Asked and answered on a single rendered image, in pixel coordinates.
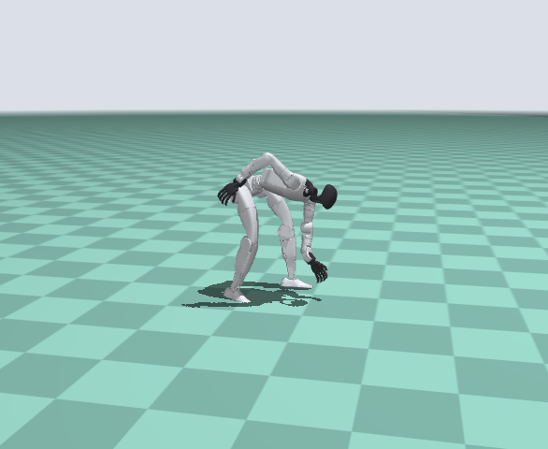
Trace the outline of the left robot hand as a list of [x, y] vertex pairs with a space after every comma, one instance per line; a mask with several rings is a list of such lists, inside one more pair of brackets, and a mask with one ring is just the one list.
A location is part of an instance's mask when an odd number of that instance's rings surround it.
[[[313, 271], [313, 273], [315, 274], [315, 276], [317, 278], [317, 283], [319, 282], [319, 280], [320, 280], [320, 282], [324, 282], [325, 279], [327, 278], [327, 273], [325, 271], [325, 270], [327, 270], [327, 267], [324, 264], [320, 263], [319, 261], [315, 261], [316, 258], [314, 257], [314, 255], [312, 253], [309, 253], [309, 256], [312, 260], [307, 262], [307, 264], [308, 265], [310, 264], [311, 270]], [[320, 277], [320, 279], [319, 279], [319, 277]]]

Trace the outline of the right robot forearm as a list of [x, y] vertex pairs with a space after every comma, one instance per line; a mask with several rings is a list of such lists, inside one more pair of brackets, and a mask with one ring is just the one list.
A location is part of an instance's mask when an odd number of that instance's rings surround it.
[[262, 167], [270, 165], [270, 163], [271, 159], [267, 155], [264, 155], [257, 159], [253, 159], [250, 164], [241, 169], [240, 173], [236, 177], [236, 180], [241, 183], [243, 180], [247, 180], [248, 178], [250, 178], [251, 175], [254, 174], [257, 170], [260, 170], [262, 169]]

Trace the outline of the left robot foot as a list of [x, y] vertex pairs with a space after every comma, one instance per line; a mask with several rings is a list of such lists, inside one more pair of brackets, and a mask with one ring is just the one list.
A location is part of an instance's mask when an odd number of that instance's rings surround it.
[[312, 285], [309, 285], [307, 283], [304, 283], [302, 281], [300, 281], [298, 278], [296, 278], [296, 280], [289, 280], [289, 278], [284, 278], [282, 281], [281, 281], [281, 286], [284, 286], [284, 287], [300, 287], [300, 288], [312, 288]]

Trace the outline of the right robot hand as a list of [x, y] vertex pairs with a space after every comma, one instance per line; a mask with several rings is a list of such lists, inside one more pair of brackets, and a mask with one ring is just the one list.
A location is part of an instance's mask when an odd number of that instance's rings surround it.
[[[236, 199], [236, 194], [237, 194], [237, 191], [238, 191], [238, 188], [241, 187], [244, 183], [246, 182], [246, 179], [243, 180], [241, 183], [239, 183], [236, 178], [233, 179], [233, 182], [231, 183], [228, 183], [219, 193], [218, 193], [218, 197], [219, 197], [219, 200], [222, 201], [222, 204], [224, 203], [224, 200], [225, 200], [225, 205], [227, 206], [227, 202], [229, 200], [229, 198], [233, 196], [233, 200], [232, 200], [232, 203], [235, 202], [235, 199]], [[224, 191], [225, 190], [225, 191]], [[229, 196], [228, 196], [229, 195]], [[224, 197], [223, 197], [224, 196]], [[222, 199], [223, 197], [223, 199]], [[227, 197], [227, 198], [226, 198]]]

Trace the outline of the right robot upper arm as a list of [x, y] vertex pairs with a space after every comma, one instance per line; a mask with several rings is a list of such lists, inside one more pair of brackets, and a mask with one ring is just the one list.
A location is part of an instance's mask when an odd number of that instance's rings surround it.
[[281, 178], [282, 182], [293, 190], [297, 189], [300, 186], [300, 181], [298, 176], [291, 172], [287, 167], [285, 167], [273, 154], [265, 152], [261, 155], [267, 155], [271, 159], [269, 166], [273, 167], [274, 172]]

